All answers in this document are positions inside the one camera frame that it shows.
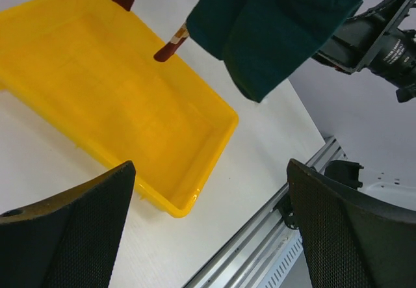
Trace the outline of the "dark teal sock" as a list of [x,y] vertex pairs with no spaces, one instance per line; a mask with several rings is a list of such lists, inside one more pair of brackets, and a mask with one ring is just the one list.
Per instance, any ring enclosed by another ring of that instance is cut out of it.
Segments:
[[199,0],[190,37],[261,102],[314,55],[362,0]]

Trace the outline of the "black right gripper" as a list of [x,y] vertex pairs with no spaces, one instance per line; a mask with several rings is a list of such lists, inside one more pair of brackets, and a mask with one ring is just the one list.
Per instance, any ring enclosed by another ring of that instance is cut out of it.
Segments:
[[353,13],[312,58],[348,75],[367,68],[394,85],[405,103],[415,98],[415,30],[399,26],[413,8],[415,0],[383,0]]

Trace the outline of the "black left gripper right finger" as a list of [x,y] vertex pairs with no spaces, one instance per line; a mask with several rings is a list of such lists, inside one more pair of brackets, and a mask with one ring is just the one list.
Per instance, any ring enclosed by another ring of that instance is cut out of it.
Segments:
[[313,287],[414,287],[415,211],[287,165],[294,217]]

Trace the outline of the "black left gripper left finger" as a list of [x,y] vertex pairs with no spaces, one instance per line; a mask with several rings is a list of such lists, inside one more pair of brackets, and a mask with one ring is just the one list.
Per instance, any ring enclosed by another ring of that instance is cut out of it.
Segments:
[[1,214],[1,286],[108,287],[135,175],[127,161]]

